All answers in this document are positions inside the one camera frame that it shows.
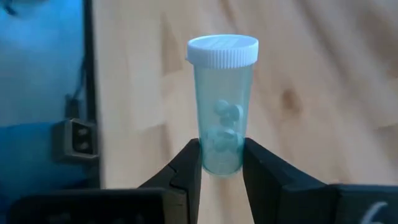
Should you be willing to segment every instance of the black metal frame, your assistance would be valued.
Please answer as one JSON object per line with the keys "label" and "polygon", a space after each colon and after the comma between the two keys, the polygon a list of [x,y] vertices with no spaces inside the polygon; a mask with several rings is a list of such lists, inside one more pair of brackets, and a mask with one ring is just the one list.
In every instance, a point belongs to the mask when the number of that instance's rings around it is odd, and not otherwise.
{"label": "black metal frame", "polygon": [[95,46],[94,46],[94,22],[93,1],[83,1],[83,24],[85,44],[85,70],[86,70],[86,109],[87,120],[97,122],[96,94],[95,94]]}
{"label": "black metal frame", "polygon": [[254,223],[398,223],[398,187],[328,185],[249,138],[243,179]]}

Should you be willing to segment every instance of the blue object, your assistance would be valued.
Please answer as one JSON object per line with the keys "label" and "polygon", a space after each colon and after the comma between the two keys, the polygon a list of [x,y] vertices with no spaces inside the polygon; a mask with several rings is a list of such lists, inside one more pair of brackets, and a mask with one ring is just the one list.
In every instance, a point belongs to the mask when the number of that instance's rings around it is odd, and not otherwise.
{"label": "blue object", "polygon": [[0,214],[23,196],[59,190],[86,179],[81,165],[52,160],[52,125],[0,128]]}
{"label": "blue object", "polygon": [[245,35],[210,35],[190,40],[203,168],[218,177],[243,164],[248,105],[258,40]]}

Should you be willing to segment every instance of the wood knot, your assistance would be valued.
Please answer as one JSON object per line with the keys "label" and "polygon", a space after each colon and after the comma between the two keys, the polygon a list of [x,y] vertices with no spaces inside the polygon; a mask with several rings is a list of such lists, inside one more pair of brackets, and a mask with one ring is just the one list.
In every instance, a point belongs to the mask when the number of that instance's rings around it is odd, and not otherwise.
{"label": "wood knot", "polygon": [[288,112],[292,115],[298,115],[301,112],[301,103],[297,94],[291,90],[287,89],[283,92],[281,97],[282,110]]}

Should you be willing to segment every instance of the translucent green bottle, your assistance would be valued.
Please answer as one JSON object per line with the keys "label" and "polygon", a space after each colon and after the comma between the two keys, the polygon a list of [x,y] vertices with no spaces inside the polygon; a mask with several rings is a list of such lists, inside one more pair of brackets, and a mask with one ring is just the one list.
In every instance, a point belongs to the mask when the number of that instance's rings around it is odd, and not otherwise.
{"label": "translucent green bottle", "polygon": [[188,42],[203,168],[210,174],[229,177],[242,167],[258,49],[258,40],[245,35],[208,35]]}

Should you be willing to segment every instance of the black cable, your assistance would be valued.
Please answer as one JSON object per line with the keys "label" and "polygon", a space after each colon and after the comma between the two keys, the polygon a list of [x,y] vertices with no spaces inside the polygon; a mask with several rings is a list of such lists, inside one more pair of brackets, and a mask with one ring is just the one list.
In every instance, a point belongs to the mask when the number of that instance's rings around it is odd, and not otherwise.
{"label": "black cable", "polygon": [[11,16],[16,16],[17,12],[11,7],[12,0],[5,0],[4,2],[4,10]]}
{"label": "black cable", "polygon": [[78,99],[81,91],[83,90],[85,86],[85,80],[86,80],[86,59],[83,57],[83,60],[81,61],[80,64],[80,78],[78,80],[76,90],[72,96],[72,99]]}

